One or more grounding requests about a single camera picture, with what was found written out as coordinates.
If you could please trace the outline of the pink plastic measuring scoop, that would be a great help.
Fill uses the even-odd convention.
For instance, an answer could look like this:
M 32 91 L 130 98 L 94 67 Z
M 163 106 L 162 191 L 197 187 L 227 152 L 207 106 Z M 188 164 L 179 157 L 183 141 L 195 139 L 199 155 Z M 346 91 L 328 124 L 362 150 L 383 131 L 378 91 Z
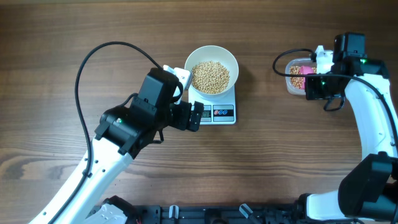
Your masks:
M 299 68 L 299 74 L 300 75 L 313 74 L 313 73 L 316 73 L 316 71 L 317 71 L 316 67 L 301 66 Z M 306 78 L 302 77 L 302 84 L 301 84 L 301 87 L 300 87 L 301 90 L 305 89 L 305 81 L 306 81 Z

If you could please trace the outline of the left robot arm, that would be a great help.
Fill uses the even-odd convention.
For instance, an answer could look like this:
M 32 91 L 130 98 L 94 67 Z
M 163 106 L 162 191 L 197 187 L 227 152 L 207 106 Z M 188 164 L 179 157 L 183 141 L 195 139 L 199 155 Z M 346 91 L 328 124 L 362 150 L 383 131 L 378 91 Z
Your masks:
M 181 99 L 191 80 L 192 73 L 182 68 L 153 68 L 139 93 L 127 99 L 130 107 L 105 111 L 86 154 L 32 223 L 137 223 L 135 208 L 117 196 L 106 199 L 96 213 L 91 210 L 141 149 L 164 141 L 164 128 L 198 130 L 203 104 Z

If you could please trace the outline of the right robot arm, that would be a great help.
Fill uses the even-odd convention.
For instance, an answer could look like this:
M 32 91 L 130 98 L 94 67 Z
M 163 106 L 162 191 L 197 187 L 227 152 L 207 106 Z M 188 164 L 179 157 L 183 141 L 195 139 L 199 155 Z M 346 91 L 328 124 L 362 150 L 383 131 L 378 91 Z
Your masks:
M 305 197 L 304 215 L 318 221 L 367 218 L 397 223 L 397 115 L 389 72 L 365 53 L 365 36 L 335 37 L 332 52 L 316 50 L 317 75 L 305 78 L 308 100 L 349 101 L 362 147 L 361 162 L 337 190 Z

